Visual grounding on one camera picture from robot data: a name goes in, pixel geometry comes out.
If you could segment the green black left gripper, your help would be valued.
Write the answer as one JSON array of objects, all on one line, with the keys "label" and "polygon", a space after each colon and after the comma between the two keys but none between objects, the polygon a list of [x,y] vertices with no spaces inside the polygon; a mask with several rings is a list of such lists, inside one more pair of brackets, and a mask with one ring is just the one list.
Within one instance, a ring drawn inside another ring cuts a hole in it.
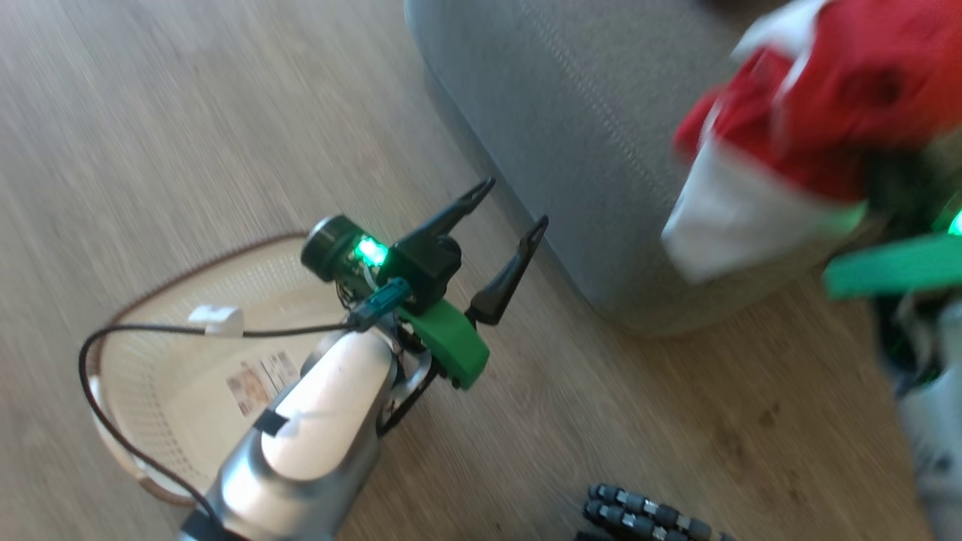
[{"label": "green black left gripper", "polygon": [[471,298],[466,315],[454,308],[444,295],[451,277],[460,270],[461,256],[451,249],[455,242],[449,234],[481,205],[495,184],[494,177],[485,178],[391,246],[344,215],[327,216],[306,236],[302,266],[346,292],[351,329],[368,330],[384,316],[398,315],[411,325],[442,374],[468,389],[490,356],[476,327],[501,321],[549,228],[549,216],[541,216],[520,237],[512,259]]}]

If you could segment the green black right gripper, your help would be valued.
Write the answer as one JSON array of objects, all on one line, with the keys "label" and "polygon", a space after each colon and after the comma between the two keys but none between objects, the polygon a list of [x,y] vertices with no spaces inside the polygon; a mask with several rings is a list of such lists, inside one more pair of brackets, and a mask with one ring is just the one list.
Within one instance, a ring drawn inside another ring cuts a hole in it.
[{"label": "green black right gripper", "polygon": [[829,298],[868,298],[958,288],[961,213],[927,235],[908,237],[829,261],[822,287]]}]

